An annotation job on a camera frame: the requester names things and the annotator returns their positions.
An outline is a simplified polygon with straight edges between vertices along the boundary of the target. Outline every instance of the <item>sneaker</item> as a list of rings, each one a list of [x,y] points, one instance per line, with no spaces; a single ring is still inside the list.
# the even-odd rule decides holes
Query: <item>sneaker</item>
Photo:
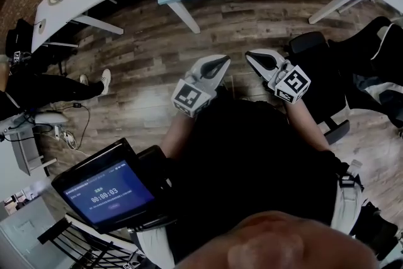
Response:
[[[88,85],[88,77],[85,74],[81,74],[80,75],[80,83],[84,84],[84,85]]]
[[[102,73],[101,82],[103,83],[103,91],[101,95],[108,94],[109,84],[111,83],[111,71],[109,69],[105,69]]]

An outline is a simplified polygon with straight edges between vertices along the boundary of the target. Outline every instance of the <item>person in black clothing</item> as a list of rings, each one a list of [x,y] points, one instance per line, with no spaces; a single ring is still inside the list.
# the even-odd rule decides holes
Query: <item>person in black clothing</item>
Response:
[[[377,267],[330,228],[342,163],[302,100],[285,108],[218,97],[196,120],[176,115],[161,149],[182,201],[166,227],[177,268]]]
[[[85,75],[80,82],[63,76],[21,71],[9,76],[9,63],[0,55],[0,121],[25,110],[41,108],[59,101],[81,101],[106,94],[111,81],[108,69],[97,83],[88,84]]]

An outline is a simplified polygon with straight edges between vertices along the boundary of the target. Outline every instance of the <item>forearm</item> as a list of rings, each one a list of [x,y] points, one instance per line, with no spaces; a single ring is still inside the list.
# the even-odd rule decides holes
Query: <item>forearm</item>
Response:
[[[161,150],[167,158],[178,159],[191,134],[195,119],[178,112],[161,143]]]
[[[10,73],[10,66],[8,62],[0,62],[0,91],[5,92],[8,82],[8,75]]]
[[[309,113],[305,103],[302,100],[292,105],[285,103],[288,121],[308,145],[318,151],[330,151],[330,145],[327,142],[320,128],[317,126],[312,115]]]

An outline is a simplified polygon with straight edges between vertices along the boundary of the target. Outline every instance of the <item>blue screen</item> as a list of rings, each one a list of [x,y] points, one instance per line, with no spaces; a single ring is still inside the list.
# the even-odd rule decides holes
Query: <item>blue screen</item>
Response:
[[[63,193],[92,223],[136,209],[154,199],[126,161]]]

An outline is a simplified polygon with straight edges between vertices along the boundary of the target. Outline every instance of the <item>wooden floor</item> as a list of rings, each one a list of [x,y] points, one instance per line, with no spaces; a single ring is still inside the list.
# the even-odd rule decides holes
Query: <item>wooden floor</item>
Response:
[[[68,60],[69,77],[82,73],[90,81],[100,78],[103,69],[112,72],[110,93],[84,102],[91,110],[91,121],[81,150],[92,154],[126,137],[135,151],[159,144],[176,110],[170,97],[178,79],[199,57],[227,54],[232,63],[227,85],[252,100],[266,100],[261,82],[244,60],[244,52],[253,48],[277,49],[289,39],[319,30],[326,38],[344,40],[354,35],[377,16],[392,16],[390,9],[365,2],[342,15],[334,13],[316,25],[307,18],[329,0],[191,0],[184,4],[198,22],[201,33],[195,35],[167,6],[156,0],[125,8],[106,21],[125,29],[122,36],[95,28],[77,35],[79,53]],[[69,106],[59,103],[57,107]],[[85,109],[66,110],[67,129],[80,138],[87,121]],[[348,115],[350,133],[333,146],[342,160],[363,163],[365,195],[382,209],[385,218],[403,225],[403,140],[388,119],[366,110],[343,111]],[[59,162],[49,167],[57,175],[82,161],[85,156],[71,151],[63,142],[40,138],[46,159]],[[57,216],[67,205],[52,190],[44,199]]]

